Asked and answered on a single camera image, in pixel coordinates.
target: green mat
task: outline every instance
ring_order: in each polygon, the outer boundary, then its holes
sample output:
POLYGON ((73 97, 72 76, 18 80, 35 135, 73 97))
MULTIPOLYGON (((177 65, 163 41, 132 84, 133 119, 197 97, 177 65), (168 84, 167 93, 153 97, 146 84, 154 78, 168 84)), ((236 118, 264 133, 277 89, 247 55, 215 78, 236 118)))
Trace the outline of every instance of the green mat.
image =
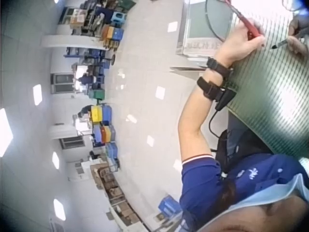
MULTIPOLYGON (((309 157, 309 63, 286 46, 270 50, 286 38, 292 13, 281 0, 234 0, 233 4, 262 23, 267 44, 235 64, 227 86, 237 95, 228 108, 274 153, 309 157)), ((234 15, 232 27, 236 23, 234 15)))

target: hand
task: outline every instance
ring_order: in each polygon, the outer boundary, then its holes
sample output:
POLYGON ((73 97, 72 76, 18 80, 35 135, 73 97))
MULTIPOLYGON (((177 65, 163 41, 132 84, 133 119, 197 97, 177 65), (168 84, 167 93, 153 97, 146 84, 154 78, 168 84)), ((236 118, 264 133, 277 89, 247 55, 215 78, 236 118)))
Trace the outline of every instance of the hand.
POLYGON ((240 22, 216 52, 214 58, 219 63, 229 67, 233 62, 244 59, 252 51, 264 45, 265 37, 261 25, 252 19, 250 19, 250 22, 256 26, 262 35, 248 41, 248 29, 240 22))
POLYGON ((306 45, 300 42, 294 35, 296 35, 299 30, 309 27, 309 17, 307 15, 296 15, 289 25, 289 36, 287 37, 289 49, 296 53, 301 54, 304 57, 308 55, 308 49, 306 45))

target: pen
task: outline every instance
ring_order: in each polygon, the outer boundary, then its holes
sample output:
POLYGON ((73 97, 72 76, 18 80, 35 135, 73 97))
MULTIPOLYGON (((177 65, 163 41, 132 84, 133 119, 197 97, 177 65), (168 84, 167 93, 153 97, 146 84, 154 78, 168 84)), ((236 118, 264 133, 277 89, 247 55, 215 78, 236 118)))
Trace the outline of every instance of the pen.
MULTIPOLYGON (((295 37, 296 37, 297 39, 299 39, 299 38, 301 38, 301 37, 304 37, 306 34, 309 34, 309 27, 308 27, 308 28, 301 29, 301 30, 299 31, 299 33, 295 35, 295 37)), ((285 39, 285 40, 283 40, 283 41, 281 41, 281 42, 279 42, 279 43, 273 45, 273 46, 271 47, 271 49, 279 48, 279 47, 281 47, 281 46, 283 46, 283 45, 285 45, 285 44, 287 44, 287 43, 288 43, 288 42, 287 42, 287 40, 285 39)))
POLYGON ((243 22, 245 27, 254 38, 261 35, 259 30, 245 16, 243 16, 243 14, 239 10, 237 10, 228 0, 225 0, 225 2, 229 6, 229 8, 231 8, 231 10, 237 15, 240 21, 243 22))

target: blue polo shirt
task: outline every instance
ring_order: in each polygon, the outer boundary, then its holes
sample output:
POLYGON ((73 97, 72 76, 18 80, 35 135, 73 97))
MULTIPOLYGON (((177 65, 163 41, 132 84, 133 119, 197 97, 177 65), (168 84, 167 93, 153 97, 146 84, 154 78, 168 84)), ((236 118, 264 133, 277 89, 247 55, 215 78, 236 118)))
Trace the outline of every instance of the blue polo shirt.
MULTIPOLYGON (((282 154, 255 154, 239 162, 227 178, 235 182, 236 201, 241 202, 270 186, 287 184, 298 174, 308 187, 308 175, 297 159, 282 154)), ((193 159, 183 164, 182 176, 182 209, 195 220, 205 221, 223 189, 219 162, 209 155, 193 159)), ((185 218, 188 225, 193 223, 192 218, 185 218)))

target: shirt logo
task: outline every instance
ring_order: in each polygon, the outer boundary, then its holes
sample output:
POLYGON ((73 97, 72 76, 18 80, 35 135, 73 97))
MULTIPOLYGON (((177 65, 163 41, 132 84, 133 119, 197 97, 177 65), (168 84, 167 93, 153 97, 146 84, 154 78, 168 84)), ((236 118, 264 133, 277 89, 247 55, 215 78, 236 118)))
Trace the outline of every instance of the shirt logo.
POLYGON ((240 172, 238 173, 238 175, 237 175, 237 178, 241 177, 242 174, 243 174, 244 172, 245 172, 245 170, 240 171, 240 172))
POLYGON ((253 168, 252 170, 249 169, 249 172, 251 172, 250 175, 249 175, 249 178, 251 180, 253 180, 255 178, 255 176, 258 174, 258 170, 256 168, 253 168))

